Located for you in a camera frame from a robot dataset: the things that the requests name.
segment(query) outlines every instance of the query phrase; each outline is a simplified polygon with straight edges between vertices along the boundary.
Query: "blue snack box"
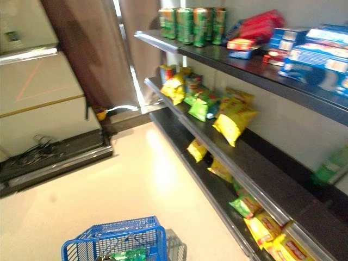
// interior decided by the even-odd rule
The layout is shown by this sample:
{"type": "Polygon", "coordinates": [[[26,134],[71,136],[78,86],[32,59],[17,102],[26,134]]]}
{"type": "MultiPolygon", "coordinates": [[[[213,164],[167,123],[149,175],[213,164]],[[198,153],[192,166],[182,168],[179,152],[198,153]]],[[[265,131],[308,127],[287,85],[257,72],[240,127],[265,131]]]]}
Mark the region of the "blue snack box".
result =
{"type": "Polygon", "coordinates": [[[329,24],[322,27],[309,30],[306,42],[348,49],[348,27],[329,24]]]}
{"type": "Polygon", "coordinates": [[[289,59],[340,73],[348,70],[348,49],[307,43],[295,46],[289,59]]]}
{"type": "Polygon", "coordinates": [[[248,51],[237,51],[232,50],[229,52],[228,56],[231,58],[239,58],[239,59],[245,59],[249,60],[253,55],[259,52],[261,46],[258,46],[257,48],[252,48],[248,51]]]}
{"type": "Polygon", "coordinates": [[[318,86],[327,91],[348,97],[348,73],[330,71],[285,58],[279,75],[318,86]]]}
{"type": "Polygon", "coordinates": [[[305,42],[308,31],[307,28],[275,28],[272,37],[301,44],[305,42]]]}
{"type": "Polygon", "coordinates": [[[274,49],[279,49],[279,50],[284,50],[284,51],[289,51],[293,48],[293,46],[296,45],[295,41],[284,41],[282,39],[278,38],[271,38],[269,42],[269,47],[274,48],[274,49]]]}

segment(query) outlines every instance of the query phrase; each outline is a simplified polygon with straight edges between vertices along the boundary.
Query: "green can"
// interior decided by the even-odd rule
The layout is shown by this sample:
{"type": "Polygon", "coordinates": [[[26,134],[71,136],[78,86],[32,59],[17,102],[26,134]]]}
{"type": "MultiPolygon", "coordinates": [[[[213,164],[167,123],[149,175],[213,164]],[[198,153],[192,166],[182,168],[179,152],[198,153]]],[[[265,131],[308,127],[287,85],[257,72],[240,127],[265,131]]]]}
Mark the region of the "green can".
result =
{"type": "Polygon", "coordinates": [[[175,39],[176,38],[176,9],[167,8],[165,14],[166,14],[165,27],[167,31],[167,37],[169,39],[175,39]]]}
{"type": "Polygon", "coordinates": [[[226,24],[226,10],[224,7],[214,7],[213,21],[213,44],[220,45],[222,43],[223,31],[226,24]]]}
{"type": "Polygon", "coordinates": [[[211,41],[213,39],[213,20],[214,20],[214,9],[207,7],[207,29],[206,29],[206,40],[211,41]]]}
{"type": "Polygon", "coordinates": [[[194,46],[203,47],[206,42],[207,8],[194,9],[194,46]]]}
{"type": "Polygon", "coordinates": [[[161,35],[163,37],[167,37],[167,30],[166,30],[166,26],[165,26],[165,12],[166,12],[166,9],[159,9],[158,10],[159,25],[161,28],[161,35]]]}
{"type": "Polygon", "coordinates": [[[182,8],[176,9],[176,29],[177,29],[177,39],[179,42],[183,41],[183,10],[182,8]]]}
{"type": "Polygon", "coordinates": [[[194,42],[194,10],[193,8],[180,8],[182,12],[183,43],[190,45],[194,42]]]}

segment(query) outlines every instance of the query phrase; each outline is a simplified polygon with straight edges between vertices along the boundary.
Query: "shelf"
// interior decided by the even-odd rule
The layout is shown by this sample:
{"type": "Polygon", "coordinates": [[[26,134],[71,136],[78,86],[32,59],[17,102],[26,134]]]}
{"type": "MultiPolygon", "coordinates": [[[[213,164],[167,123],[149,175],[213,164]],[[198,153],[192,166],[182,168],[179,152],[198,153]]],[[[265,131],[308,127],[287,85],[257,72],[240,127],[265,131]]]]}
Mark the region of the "shelf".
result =
{"type": "Polygon", "coordinates": [[[256,256],[255,260],[273,260],[265,251],[260,251],[241,215],[228,204],[235,198],[231,185],[208,171],[208,164],[204,160],[196,163],[187,152],[186,148],[193,141],[194,136],[179,122],[177,116],[169,108],[164,108],[150,113],[150,118],[165,134],[180,160],[245,254],[250,257],[256,256]]]}
{"type": "Polygon", "coordinates": [[[176,40],[162,37],[159,30],[136,31],[134,36],[162,51],[170,53],[177,53],[179,46],[182,45],[176,40]]]}
{"type": "MultiPolygon", "coordinates": [[[[333,233],[331,228],[323,226],[321,227],[322,232],[318,233],[313,229],[313,226],[310,226],[310,222],[304,216],[309,208],[315,208],[315,206],[318,206],[315,215],[320,216],[320,209],[325,209],[324,205],[318,202],[310,192],[299,185],[281,168],[248,144],[247,141],[252,135],[250,130],[244,131],[244,134],[236,142],[236,147],[233,148],[212,127],[214,120],[201,122],[187,113],[189,110],[187,104],[172,105],[171,100],[165,97],[158,88],[161,86],[159,77],[147,78],[145,83],[164,100],[169,109],[179,118],[182,125],[231,171],[234,178],[259,201],[280,225],[293,220],[295,222],[304,220],[304,223],[299,222],[303,229],[296,230],[296,233],[298,238],[306,239],[306,245],[314,252],[315,256],[326,257],[320,260],[342,260],[337,257],[347,255],[346,250],[332,251],[334,241],[327,240],[324,236],[325,233],[333,233]]],[[[333,233],[331,238],[344,237],[344,240],[348,241],[348,229],[344,224],[328,212],[326,217],[330,218],[330,222],[339,227],[341,232],[346,232],[345,234],[333,233]]]]}
{"type": "Polygon", "coordinates": [[[135,36],[164,51],[185,55],[348,126],[348,98],[279,76],[279,67],[263,63],[261,57],[251,60],[230,58],[225,47],[184,45],[163,38],[158,30],[138,31],[135,36]]]}

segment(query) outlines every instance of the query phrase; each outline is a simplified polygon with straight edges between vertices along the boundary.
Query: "black cord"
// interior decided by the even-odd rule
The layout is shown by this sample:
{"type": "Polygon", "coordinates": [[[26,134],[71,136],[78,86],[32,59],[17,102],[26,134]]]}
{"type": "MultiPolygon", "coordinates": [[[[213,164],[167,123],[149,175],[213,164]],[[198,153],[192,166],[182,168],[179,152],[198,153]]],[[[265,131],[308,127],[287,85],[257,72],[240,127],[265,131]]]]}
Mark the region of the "black cord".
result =
{"type": "Polygon", "coordinates": [[[33,140],[37,145],[23,152],[11,165],[28,166],[59,155],[54,152],[56,148],[52,144],[53,137],[38,134],[33,137],[33,140]]]}

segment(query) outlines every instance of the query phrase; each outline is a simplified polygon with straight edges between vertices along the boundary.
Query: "brown curtain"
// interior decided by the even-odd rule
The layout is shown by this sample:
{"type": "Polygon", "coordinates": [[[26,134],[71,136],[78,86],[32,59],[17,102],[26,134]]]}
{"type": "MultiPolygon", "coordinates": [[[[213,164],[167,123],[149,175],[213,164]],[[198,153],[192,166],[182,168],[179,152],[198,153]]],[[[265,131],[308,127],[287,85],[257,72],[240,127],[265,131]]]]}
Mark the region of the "brown curtain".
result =
{"type": "Polygon", "coordinates": [[[41,0],[93,106],[138,106],[112,0],[41,0]]]}
{"type": "Polygon", "coordinates": [[[140,41],[133,35],[137,30],[159,29],[158,9],[160,1],[120,0],[119,3],[136,77],[145,103],[149,104],[152,102],[153,92],[144,84],[144,79],[156,76],[165,53],[140,41]]]}

